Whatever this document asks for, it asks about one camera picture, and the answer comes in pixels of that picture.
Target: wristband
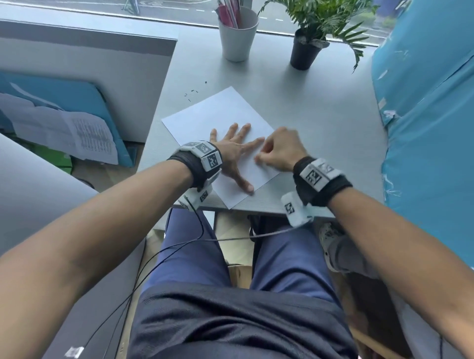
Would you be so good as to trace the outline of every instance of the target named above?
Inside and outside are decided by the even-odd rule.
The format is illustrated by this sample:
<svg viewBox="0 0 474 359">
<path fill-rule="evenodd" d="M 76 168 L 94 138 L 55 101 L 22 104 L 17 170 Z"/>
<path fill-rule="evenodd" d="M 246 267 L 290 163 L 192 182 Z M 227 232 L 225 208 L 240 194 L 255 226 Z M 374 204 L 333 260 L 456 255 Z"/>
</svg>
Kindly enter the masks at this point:
<svg viewBox="0 0 474 359">
<path fill-rule="evenodd" d="M 191 171 L 191 188 L 204 188 L 222 165 L 219 149 L 207 141 L 189 142 L 176 150 L 169 160 L 184 163 Z"/>
<path fill-rule="evenodd" d="M 326 207 L 338 192 L 352 187 L 344 174 L 329 166 L 323 158 L 307 156 L 293 167 L 296 192 L 304 205 Z"/>
</svg>

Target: blue pants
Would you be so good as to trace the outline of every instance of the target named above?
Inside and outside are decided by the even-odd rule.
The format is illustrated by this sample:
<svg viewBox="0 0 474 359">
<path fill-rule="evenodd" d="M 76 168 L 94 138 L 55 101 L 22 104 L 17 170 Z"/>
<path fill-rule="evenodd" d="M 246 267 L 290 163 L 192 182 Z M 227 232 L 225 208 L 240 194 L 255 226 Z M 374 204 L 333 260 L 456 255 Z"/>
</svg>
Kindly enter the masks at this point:
<svg viewBox="0 0 474 359">
<path fill-rule="evenodd" d="M 204 225 L 202 239 L 216 239 L 203 212 L 198 211 L 198 215 Z M 193 212 L 174 208 L 168 217 L 165 233 L 162 248 L 198 238 L 201 225 Z M 161 252 L 157 263 L 177 248 L 179 246 Z M 169 281 L 231 287 L 219 243 L 196 241 L 184 246 L 153 271 L 143 291 Z M 323 249 L 310 228 L 305 227 L 262 239 L 250 289 L 306 295 L 340 306 Z"/>
</svg>

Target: desk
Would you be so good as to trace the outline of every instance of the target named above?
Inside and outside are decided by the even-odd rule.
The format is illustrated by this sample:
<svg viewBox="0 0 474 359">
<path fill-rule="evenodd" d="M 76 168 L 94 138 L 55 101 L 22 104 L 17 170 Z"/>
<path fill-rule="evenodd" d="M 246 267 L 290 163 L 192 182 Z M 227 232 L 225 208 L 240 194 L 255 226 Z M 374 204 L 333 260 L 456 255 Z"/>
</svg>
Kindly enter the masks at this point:
<svg viewBox="0 0 474 359">
<path fill-rule="evenodd" d="M 301 72 L 289 65 L 292 43 L 292 37 L 256 34 L 250 59 L 231 63 L 222 58 L 218 30 L 182 27 L 138 170 L 178 147 L 162 118 L 233 86 L 274 129 L 296 128 L 310 154 L 326 158 L 354 187 L 382 202 L 387 139 L 370 75 L 375 48 L 365 50 L 352 73 L 352 50 L 331 43 Z M 280 198 L 292 190 L 291 174 L 281 173 L 233 209 L 282 214 Z M 215 193 L 204 206 L 225 208 Z M 319 215 L 332 217 L 327 208 Z"/>
</svg>

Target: white cup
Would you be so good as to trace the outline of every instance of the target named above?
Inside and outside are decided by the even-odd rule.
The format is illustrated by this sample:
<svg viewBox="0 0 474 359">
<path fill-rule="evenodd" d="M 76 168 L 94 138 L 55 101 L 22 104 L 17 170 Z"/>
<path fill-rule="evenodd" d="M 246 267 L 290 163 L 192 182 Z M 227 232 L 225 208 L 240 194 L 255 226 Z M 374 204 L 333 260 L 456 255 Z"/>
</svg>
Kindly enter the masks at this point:
<svg viewBox="0 0 474 359">
<path fill-rule="evenodd" d="M 240 8 L 240 29 L 225 26 L 219 21 L 222 55 L 229 61 L 241 62 L 248 59 L 250 47 L 257 32 L 258 16 L 249 8 Z"/>
</svg>

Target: person's right hand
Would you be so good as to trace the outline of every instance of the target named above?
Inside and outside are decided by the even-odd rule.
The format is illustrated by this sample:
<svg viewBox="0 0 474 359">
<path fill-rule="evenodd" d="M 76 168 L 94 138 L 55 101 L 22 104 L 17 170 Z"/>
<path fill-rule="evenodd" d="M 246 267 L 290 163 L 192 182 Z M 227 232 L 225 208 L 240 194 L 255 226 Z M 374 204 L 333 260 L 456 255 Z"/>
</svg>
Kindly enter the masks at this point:
<svg viewBox="0 0 474 359">
<path fill-rule="evenodd" d="M 301 143 L 298 132 L 279 127 L 267 137 L 260 153 L 255 156 L 255 162 L 275 167 L 280 171 L 292 172 L 296 162 L 306 156 L 308 153 Z"/>
</svg>

